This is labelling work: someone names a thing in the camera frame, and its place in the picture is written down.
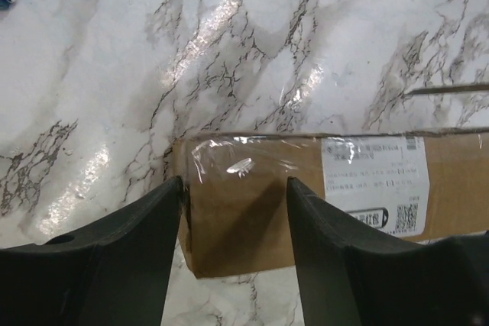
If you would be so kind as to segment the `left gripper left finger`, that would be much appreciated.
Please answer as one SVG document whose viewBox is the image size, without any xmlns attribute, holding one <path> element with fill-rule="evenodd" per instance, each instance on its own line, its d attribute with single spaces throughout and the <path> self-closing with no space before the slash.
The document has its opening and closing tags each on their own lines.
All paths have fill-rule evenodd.
<svg viewBox="0 0 489 326">
<path fill-rule="evenodd" d="M 159 325 L 183 183 L 45 244 L 1 251 L 3 325 Z"/>
</svg>

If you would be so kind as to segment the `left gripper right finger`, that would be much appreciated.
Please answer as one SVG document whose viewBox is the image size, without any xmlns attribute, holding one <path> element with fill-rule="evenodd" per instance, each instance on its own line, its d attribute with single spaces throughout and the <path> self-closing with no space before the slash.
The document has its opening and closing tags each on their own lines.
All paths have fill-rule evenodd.
<svg viewBox="0 0 489 326">
<path fill-rule="evenodd" d="M 374 229 L 287 181 L 307 325 L 486 325 L 488 238 L 417 244 Z"/>
</svg>

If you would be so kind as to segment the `brown cardboard express box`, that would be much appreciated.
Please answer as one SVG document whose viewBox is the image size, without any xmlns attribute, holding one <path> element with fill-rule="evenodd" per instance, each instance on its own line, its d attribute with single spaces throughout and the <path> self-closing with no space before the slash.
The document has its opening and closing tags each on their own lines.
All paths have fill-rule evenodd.
<svg viewBox="0 0 489 326">
<path fill-rule="evenodd" d="M 354 228 L 413 243 L 488 229 L 488 131 L 204 133 L 173 145 L 198 278 L 292 266 Z"/>
</svg>

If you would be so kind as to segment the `red black utility knife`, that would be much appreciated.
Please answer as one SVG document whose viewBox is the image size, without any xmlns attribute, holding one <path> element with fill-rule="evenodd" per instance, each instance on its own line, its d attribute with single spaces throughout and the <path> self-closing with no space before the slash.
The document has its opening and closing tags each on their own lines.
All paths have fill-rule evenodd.
<svg viewBox="0 0 489 326">
<path fill-rule="evenodd" d="M 475 83 L 470 85 L 453 85 L 453 86 L 432 86 L 420 89 L 413 89 L 406 92 L 405 95 L 436 95 L 436 94 L 452 94 L 452 93 L 471 93 L 471 92 L 487 92 L 489 85 L 487 83 Z"/>
</svg>

